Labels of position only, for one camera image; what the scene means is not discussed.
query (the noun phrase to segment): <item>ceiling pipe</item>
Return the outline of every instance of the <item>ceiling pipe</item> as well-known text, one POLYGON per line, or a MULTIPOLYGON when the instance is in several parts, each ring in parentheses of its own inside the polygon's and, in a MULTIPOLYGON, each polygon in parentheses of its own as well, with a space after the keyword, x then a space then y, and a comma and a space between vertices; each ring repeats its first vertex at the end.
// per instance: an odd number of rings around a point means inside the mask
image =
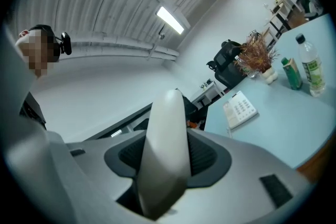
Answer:
MULTIPOLYGON (((122 37, 117 35, 109 34, 103 32, 69 32, 71 37, 71 43, 79 42, 97 42, 97 43, 106 43, 106 44, 118 44, 124 46, 130 46, 135 48, 152 50, 154 44, 143 42, 134 38, 122 37)), ((168 49, 162 46, 157 46, 155 51, 162 52, 164 54, 179 56, 180 53, 176 50, 168 49)))
MULTIPOLYGON (((149 56, 149 51, 108 46, 77 46, 72 48, 72 53, 70 55, 61 54, 59 59, 65 60, 90 56, 135 56, 147 58, 149 56)), ((162 54, 160 52, 154 52, 152 58, 172 61, 176 60, 176 56, 162 54)))

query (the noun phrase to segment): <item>blue tabletop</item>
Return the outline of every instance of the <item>blue tabletop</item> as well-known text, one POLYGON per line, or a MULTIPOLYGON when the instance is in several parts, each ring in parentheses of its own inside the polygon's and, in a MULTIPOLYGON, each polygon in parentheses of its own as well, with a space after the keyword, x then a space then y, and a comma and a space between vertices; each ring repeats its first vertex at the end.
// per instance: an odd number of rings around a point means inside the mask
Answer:
POLYGON ((328 140, 336 126, 336 33, 329 15, 284 33, 276 43, 280 56, 273 63, 279 77, 270 85, 258 78, 244 79, 208 108, 205 131, 227 135, 228 123, 223 105, 239 90, 259 114, 233 129, 233 139, 248 142, 273 153, 292 168, 309 160, 328 140), (322 61, 326 89, 310 95, 306 74, 299 58, 295 37, 303 33, 313 43, 322 61), (294 58, 303 86, 291 90, 282 68, 283 57, 294 58))

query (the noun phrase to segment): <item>brown dried flower bouquet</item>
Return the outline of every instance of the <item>brown dried flower bouquet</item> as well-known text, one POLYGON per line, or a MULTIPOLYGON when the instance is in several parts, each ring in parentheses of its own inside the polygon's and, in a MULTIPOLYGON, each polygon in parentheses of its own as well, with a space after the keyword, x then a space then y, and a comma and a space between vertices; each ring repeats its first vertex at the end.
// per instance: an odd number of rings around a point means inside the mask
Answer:
POLYGON ((253 71, 260 73, 266 72, 272 67, 272 63, 279 56, 276 49, 267 51, 264 37, 255 32, 251 37, 247 38, 247 42, 240 46, 242 52, 239 55, 240 59, 249 66, 253 71))

